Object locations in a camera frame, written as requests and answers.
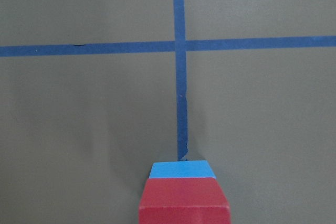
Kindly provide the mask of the blue cube block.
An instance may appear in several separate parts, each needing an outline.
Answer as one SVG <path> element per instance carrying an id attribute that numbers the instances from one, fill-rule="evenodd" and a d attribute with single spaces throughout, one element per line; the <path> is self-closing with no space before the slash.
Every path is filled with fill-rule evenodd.
<path id="1" fill-rule="evenodd" d="M 208 161 L 156 162 L 149 178 L 216 178 Z"/>

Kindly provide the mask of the red cube block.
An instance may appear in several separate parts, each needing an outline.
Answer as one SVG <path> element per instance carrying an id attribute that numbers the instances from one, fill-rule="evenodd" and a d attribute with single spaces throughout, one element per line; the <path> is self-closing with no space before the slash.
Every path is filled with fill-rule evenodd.
<path id="1" fill-rule="evenodd" d="M 230 206 L 214 178 L 149 178 L 138 223 L 231 223 Z"/>

